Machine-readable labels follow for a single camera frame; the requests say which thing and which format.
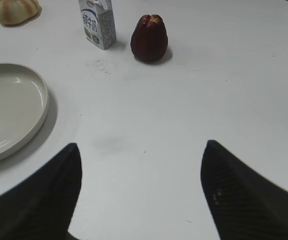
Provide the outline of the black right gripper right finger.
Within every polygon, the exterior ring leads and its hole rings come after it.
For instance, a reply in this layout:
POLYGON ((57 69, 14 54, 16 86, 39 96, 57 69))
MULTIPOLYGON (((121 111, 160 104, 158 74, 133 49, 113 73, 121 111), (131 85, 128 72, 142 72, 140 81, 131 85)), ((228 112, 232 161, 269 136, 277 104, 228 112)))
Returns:
POLYGON ((200 180, 222 240, 288 240, 288 191, 215 140, 203 153, 200 180))

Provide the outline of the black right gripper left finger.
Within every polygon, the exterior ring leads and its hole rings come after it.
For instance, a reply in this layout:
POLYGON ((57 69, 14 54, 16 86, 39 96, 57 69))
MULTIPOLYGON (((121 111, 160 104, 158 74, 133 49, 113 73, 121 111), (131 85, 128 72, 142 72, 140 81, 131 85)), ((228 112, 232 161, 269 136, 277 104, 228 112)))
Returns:
POLYGON ((0 240, 73 240, 69 226, 82 185, 82 161, 70 143, 0 195, 0 240))

